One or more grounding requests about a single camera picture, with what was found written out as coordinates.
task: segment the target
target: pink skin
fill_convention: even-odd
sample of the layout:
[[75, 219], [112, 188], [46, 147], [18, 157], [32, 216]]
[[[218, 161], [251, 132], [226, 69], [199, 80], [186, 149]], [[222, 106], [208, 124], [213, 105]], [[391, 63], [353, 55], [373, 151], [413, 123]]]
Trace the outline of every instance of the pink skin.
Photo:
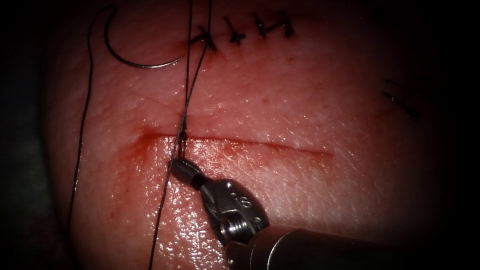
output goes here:
[[[110, 42], [136, 63], [186, 55], [188, 3], [119, 5]], [[45, 79], [44, 134], [51, 176], [66, 224], [88, 88], [87, 25], [95, 9], [52, 43]], [[265, 24], [284, 10], [295, 36]], [[435, 181], [441, 125], [421, 97], [421, 121], [380, 92], [383, 82], [415, 84], [426, 67], [400, 39], [385, 38], [371, 10], [331, 3], [217, 3], [212, 36], [188, 107], [187, 157], [212, 178], [231, 178], [263, 203], [271, 224], [286, 224], [397, 243], [429, 232], [439, 217]], [[196, 3], [207, 26], [207, 3]], [[230, 44], [229, 16], [241, 45]], [[146, 269], [167, 164], [185, 100], [186, 57], [160, 69], [115, 60], [103, 42], [107, 13], [92, 34], [92, 95], [83, 134], [71, 237], [88, 269]], [[192, 46], [190, 78], [203, 43]], [[170, 178], [154, 269], [226, 269], [200, 194]]]

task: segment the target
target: black suture thread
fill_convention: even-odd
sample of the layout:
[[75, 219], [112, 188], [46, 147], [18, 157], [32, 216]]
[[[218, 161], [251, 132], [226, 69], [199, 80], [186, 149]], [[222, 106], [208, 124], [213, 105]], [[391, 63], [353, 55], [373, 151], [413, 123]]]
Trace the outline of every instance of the black suture thread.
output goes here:
[[[193, 1], [190, 1], [190, 18], [189, 18], [189, 23], [190, 23], [189, 29], [190, 30], [191, 30], [191, 25], [192, 25], [192, 12], [191, 12], [191, 10], [193, 8], [192, 4], [193, 4]], [[208, 0], [208, 26], [209, 26], [208, 29], [209, 30], [210, 30], [211, 19], [212, 19], [212, 0]], [[207, 52], [207, 46], [208, 46], [208, 44], [205, 42], [205, 45], [203, 46], [203, 51], [202, 51], [201, 56], [200, 56], [200, 60], [198, 62], [198, 66], [196, 68], [195, 74], [193, 76], [193, 80], [191, 82], [190, 91], [189, 91], [188, 96], [187, 96], [186, 101], [185, 101], [185, 107], [184, 107], [184, 110], [183, 110], [183, 114], [181, 115], [181, 123], [184, 123], [185, 119], [187, 118], [187, 108], [188, 108], [189, 103], [190, 103], [190, 98], [192, 97], [192, 92], [194, 90], [195, 81], [197, 80], [197, 76], [198, 76], [199, 71], [200, 71], [200, 66], [202, 65], [202, 61], [204, 59], [205, 53]], [[152, 270], [152, 266], [153, 266], [154, 254], [155, 254], [155, 245], [157, 244], [157, 236], [158, 236], [158, 232], [159, 232], [160, 217], [162, 215], [162, 209], [164, 208], [165, 199], [167, 197], [167, 188], [168, 188], [168, 184], [169, 184], [169, 181], [170, 181], [170, 174], [171, 174], [171, 170], [172, 170], [172, 160], [174, 159], [175, 152], [177, 151], [177, 146], [178, 146], [178, 143], [179, 143], [181, 132], [182, 132], [182, 126], [180, 126], [179, 129], [178, 129], [178, 132], [177, 132], [176, 137], [175, 137], [175, 143], [173, 145], [173, 149], [172, 149], [171, 154], [170, 154], [170, 162], [169, 162], [168, 169], [167, 169], [167, 172], [166, 172], [165, 184], [163, 185], [163, 194], [162, 194], [162, 197], [161, 197], [160, 206], [158, 207], [158, 212], [157, 212], [157, 216], [156, 216], [156, 226], [155, 226], [155, 231], [153, 233], [153, 244], [152, 244], [152, 247], [151, 247], [150, 262], [148, 264], [148, 270]]]
[[260, 37], [261, 38], [265, 38], [265, 24], [262, 20], [260, 20], [259, 16], [254, 13], [253, 14], [253, 17], [255, 18], [255, 23], [256, 23], [256, 26], [258, 27], [258, 31], [260, 31]]
[[402, 109], [404, 109], [405, 112], [406, 112], [406, 116], [407, 116], [407, 117], [409, 117], [409, 118], [411, 118], [411, 119], [418, 119], [418, 118], [420, 117], [420, 114], [419, 114], [419, 112], [418, 112], [416, 109], [408, 106], [408, 105], [405, 104], [403, 101], [401, 101], [400, 99], [394, 97], [394, 96], [393, 96], [392, 94], [390, 94], [389, 92], [382, 91], [381, 94], [382, 94], [384, 97], [386, 97], [386, 98], [390, 99], [391, 101], [393, 101], [395, 104], [397, 104], [398, 106], [400, 106]]
[[104, 39], [105, 39], [105, 44], [106, 44], [106, 47], [108, 49], [108, 51], [110, 52], [110, 54], [115, 57], [118, 61], [124, 63], [125, 65], [128, 65], [128, 66], [131, 66], [131, 67], [135, 67], [135, 68], [141, 68], [141, 69], [157, 69], [157, 68], [163, 68], [163, 67], [166, 67], [168, 65], [172, 65], [172, 64], [175, 64], [176, 62], [178, 62], [180, 59], [182, 59], [184, 56], [180, 56], [178, 57], [177, 59], [173, 59], [171, 61], [168, 61], [168, 62], [165, 62], [165, 63], [160, 63], [160, 64], [139, 64], [139, 63], [134, 63], [134, 62], [131, 62], [131, 61], [128, 61], [124, 58], [122, 58], [118, 53], [116, 53], [114, 51], [114, 49], [112, 48], [112, 46], [110, 45], [110, 41], [109, 41], [109, 29], [110, 29], [110, 23], [112, 22], [113, 18], [115, 17], [115, 15], [117, 14], [117, 7], [115, 5], [111, 5], [110, 7], [113, 7], [113, 11], [112, 13], [108, 16], [108, 18], [106, 19], [106, 23], [105, 23], [105, 28], [103, 30], [103, 36], [104, 36]]
[[68, 248], [71, 251], [71, 256], [73, 260], [73, 268], [74, 269], [79, 269], [79, 263], [78, 259], [75, 256], [74, 248], [73, 248], [73, 243], [72, 243], [72, 236], [71, 236], [71, 230], [72, 230], [72, 215], [74, 211], [74, 202], [75, 202], [75, 194], [77, 193], [77, 185], [79, 183], [79, 171], [80, 171], [80, 161], [82, 160], [82, 145], [83, 145], [83, 138], [84, 138], [84, 127], [85, 127], [85, 119], [87, 118], [87, 112], [89, 110], [89, 104], [90, 104], [90, 97], [92, 95], [92, 78], [94, 74], [94, 60], [93, 60], [93, 55], [92, 55], [92, 45], [91, 45], [91, 36], [92, 36], [92, 29], [94, 27], [95, 22], [99, 18], [100, 14], [102, 14], [104, 11], [108, 9], [115, 10], [117, 7], [114, 5], [107, 5], [100, 9], [95, 16], [93, 17], [89, 27], [88, 27], [88, 33], [87, 33], [87, 47], [88, 47], [88, 58], [90, 61], [90, 69], [88, 72], [88, 90], [86, 92], [86, 99], [85, 99], [85, 106], [83, 108], [83, 114], [81, 116], [80, 120], [80, 131], [79, 131], [79, 138], [78, 138], [78, 152], [76, 156], [76, 165], [75, 165], [75, 171], [73, 173], [73, 185], [71, 187], [71, 195], [70, 195], [70, 204], [68, 207], [68, 215], [66, 218], [66, 239], [68, 242]]
[[290, 22], [290, 19], [287, 17], [287, 15], [285, 15], [285, 13], [280, 12], [280, 15], [283, 17], [283, 19], [277, 23], [274, 23], [272, 26], [267, 27], [265, 32], [268, 33], [278, 26], [285, 26], [285, 37], [289, 38], [295, 33], [294, 28], [292, 27], [292, 22]]
[[234, 26], [232, 25], [228, 17], [225, 16], [223, 17], [223, 19], [226, 21], [226, 24], [231, 31], [230, 43], [237, 43], [238, 45], [240, 45], [240, 40], [246, 38], [247, 36], [243, 33], [239, 34], [237, 31], [235, 31]]

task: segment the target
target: glossy skin surface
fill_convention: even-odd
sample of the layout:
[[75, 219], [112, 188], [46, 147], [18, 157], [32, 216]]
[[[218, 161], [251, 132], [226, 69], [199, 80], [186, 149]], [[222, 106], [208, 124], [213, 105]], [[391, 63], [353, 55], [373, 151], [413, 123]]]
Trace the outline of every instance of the glossy skin surface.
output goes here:
[[[51, 43], [43, 122], [62, 221], [88, 88], [86, 33], [100, 8], [86, 11]], [[285, 38], [277, 28], [260, 38], [252, 13], [272, 25], [277, 10], [286, 12], [295, 35]], [[186, 55], [188, 11], [187, 2], [119, 4], [112, 47], [136, 63]], [[188, 107], [187, 157], [212, 178], [248, 187], [271, 224], [391, 243], [434, 231], [442, 211], [437, 183], [448, 169], [448, 124], [425, 95], [384, 82], [429, 93], [431, 86], [416, 78], [435, 72], [419, 58], [433, 52], [392, 33], [394, 23], [373, 20], [373, 13], [346, 3], [214, 1], [218, 51], [206, 54]], [[200, 34], [196, 26], [206, 28], [207, 15], [207, 3], [195, 2], [193, 36]], [[240, 45], [230, 43], [223, 16], [246, 34]], [[103, 41], [106, 17], [92, 33], [92, 95], [72, 242], [88, 269], [146, 269], [185, 102], [186, 59], [154, 70], [118, 62]], [[191, 71], [202, 47], [191, 48]], [[407, 117], [382, 91], [409, 98], [421, 118]], [[153, 268], [177, 267], [227, 265], [200, 194], [172, 178]]]

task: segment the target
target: engraved number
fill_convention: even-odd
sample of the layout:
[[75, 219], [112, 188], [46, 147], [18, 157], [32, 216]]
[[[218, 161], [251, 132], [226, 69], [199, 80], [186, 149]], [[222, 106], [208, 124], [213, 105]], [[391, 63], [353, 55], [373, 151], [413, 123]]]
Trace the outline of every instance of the engraved number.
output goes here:
[[252, 203], [249, 201], [247, 197], [240, 197], [235, 198], [235, 200], [241, 205], [243, 208], [250, 208], [252, 207]]

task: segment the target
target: metal shaft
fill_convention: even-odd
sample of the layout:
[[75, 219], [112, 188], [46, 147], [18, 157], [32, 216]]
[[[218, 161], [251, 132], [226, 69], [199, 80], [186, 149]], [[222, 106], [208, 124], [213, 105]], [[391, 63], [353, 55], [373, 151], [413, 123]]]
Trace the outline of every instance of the metal shaft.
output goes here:
[[248, 244], [229, 242], [231, 270], [404, 269], [412, 258], [399, 249], [318, 231], [270, 226]]

